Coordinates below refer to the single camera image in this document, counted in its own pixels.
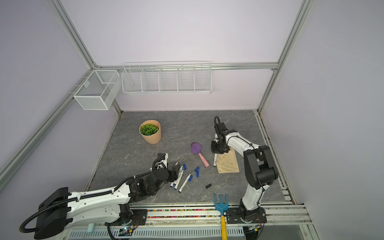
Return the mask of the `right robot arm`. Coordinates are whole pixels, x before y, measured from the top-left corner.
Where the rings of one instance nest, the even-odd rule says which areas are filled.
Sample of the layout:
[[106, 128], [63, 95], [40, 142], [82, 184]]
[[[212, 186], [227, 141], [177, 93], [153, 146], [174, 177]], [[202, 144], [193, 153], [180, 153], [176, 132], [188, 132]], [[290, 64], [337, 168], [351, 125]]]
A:
[[227, 129], [218, 116], [214, 118], [214, 128], [215, 139], [211, 142], [211, 151], [222, 155], [235, 150], [244, 159], [248, 186], [241, 200], [241, 209], [246, 213], [258, 210], [265, 191], [279, 177], [270, 147], [254, 144], [236, 130]]

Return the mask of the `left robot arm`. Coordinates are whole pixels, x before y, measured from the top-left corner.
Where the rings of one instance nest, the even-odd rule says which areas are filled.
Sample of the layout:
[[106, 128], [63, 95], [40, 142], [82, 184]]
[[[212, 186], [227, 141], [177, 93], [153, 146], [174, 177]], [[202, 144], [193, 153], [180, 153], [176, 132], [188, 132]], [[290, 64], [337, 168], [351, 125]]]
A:
[[178, 178], [180, 165], [168, 170], [154, 167], [151, 171], [132, 176], [117, 186], [90, 192], [69, 192], [57, 189], [24, 220], [19, 231], [34, 233], [36, 240], [58, 235], [66, 229], [102, 222], [106, 226], [127, 225], [133, 218], [130, 204], [155, 196], [166, 183]]

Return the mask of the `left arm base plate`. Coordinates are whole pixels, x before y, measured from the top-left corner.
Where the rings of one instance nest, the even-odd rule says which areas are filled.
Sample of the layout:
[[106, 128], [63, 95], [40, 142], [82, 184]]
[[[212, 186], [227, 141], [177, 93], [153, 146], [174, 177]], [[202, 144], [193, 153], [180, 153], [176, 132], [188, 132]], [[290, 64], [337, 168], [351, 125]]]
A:
[[110, 226], [143, 226], [146, 224], [148, 215], [147, 209], [133, 209], [130, 213], [120, 214], [114, 222], [109, 222]]

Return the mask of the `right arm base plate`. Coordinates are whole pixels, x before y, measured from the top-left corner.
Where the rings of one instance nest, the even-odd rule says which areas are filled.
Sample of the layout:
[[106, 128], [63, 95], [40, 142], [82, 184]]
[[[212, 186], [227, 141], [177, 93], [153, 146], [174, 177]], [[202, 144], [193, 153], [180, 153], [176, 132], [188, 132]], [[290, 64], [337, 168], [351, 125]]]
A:
[[228, 224], [264, 224], [267, 222], [266, 211], [259, 207], [248, 211], [244, 208], [229, 208], [226, 212]]

